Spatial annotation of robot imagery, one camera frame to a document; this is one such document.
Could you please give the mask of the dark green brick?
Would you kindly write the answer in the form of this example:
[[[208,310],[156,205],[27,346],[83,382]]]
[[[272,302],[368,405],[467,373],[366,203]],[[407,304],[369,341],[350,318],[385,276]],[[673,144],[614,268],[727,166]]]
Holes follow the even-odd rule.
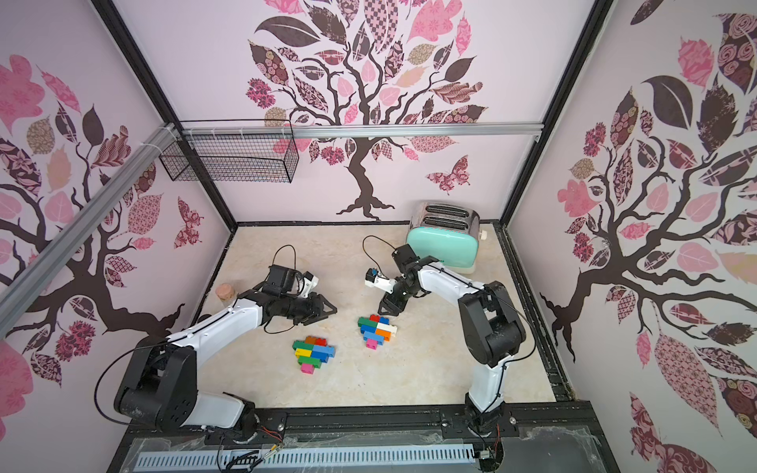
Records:
[[[304,341],[295,341],[293,343],[293,349],[295,351],[308,351],[308,352],[311,352],[311,351],[313,351],[313,345],[308,344],[308,343],[306,343]]]
[[[368,325],[368,326],[373,326],[377,328],[377,324],[378,323],[371,321],[369,318],[366,318],[366,317],[360,317],[358,319],[358,327],[361,327],[362,325]]]

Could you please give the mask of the orange lego brick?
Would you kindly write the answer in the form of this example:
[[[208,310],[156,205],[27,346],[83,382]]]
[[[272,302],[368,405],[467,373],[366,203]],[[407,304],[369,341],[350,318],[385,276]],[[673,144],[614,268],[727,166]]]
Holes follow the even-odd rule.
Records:
[[[382,338],[384,338],[384,340],[390,340],[390,337],[392,337],[392,334],[390,332],[384,331],[384,330],[380,330],[380,329],[377,329],[375,331],[375,333],[378,336],[382,336]]]

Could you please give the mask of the light green lego brick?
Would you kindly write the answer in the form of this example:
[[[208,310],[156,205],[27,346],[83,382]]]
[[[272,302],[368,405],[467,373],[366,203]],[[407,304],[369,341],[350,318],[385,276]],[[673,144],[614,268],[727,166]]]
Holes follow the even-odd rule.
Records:
[[[319,369],[321,367],[321,360],[313,357],[299,357],[298,363],[300,365],[310,365],[315,369]]]

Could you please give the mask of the white lego plate brick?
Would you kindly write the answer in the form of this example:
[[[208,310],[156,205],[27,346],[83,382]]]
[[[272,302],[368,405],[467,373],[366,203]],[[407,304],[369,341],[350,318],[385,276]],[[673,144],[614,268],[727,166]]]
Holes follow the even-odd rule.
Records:
[[[377,329],[381,331],[386,331],[392,334],[395,334],[397,332],[397,328],[393,325],[384,324],[384,323],[378,323]]]

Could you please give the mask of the light blue 2x4 brick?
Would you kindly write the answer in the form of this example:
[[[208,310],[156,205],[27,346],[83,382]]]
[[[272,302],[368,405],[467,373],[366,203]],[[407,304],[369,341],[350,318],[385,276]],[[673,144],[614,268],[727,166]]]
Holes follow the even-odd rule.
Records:
[[[374,340],[378,344],[384,343],[384,337],[382,337],[382,336],[380,336],[380,335],[378,335],[378,334],[376,334],[374,332],[364,332],[363,333],[363,338],[366,341],[368,341],[368,340]]]

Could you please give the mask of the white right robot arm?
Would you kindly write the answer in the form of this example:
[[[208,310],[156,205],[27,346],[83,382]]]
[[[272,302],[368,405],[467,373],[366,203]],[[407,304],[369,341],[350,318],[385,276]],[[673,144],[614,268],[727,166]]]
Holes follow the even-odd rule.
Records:
[[[397,317],[410,300],[429,294],[457,307],[466,348],[479,364],[465,396],[468,429],[492,431],[503,416],[502,390],[508,369],[528,358],[518,354],[528,338],[528,320],[499,281],[484,284],[470,280],[433,256],[418,256],[408,244],[395,248],[392,259],[398,277],[390,278],[378,267],[365,274],[368,287],[384,292],[378,313]]]

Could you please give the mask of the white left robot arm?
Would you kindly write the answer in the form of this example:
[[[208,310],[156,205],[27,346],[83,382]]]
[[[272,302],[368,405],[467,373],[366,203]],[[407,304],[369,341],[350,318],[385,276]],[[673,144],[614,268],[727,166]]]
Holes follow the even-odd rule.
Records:
[[[239,443],[248,441],[259,428],[255,404],[228,392],[201,391],[199,369],[274,317],[310,325],[335,313],[336,305],[319,293],[303,298],[248,290],[216,315],[164,338],[148,336],[125,353],[129,363],[114,396],[114,411],[161,433],[206,428]]]

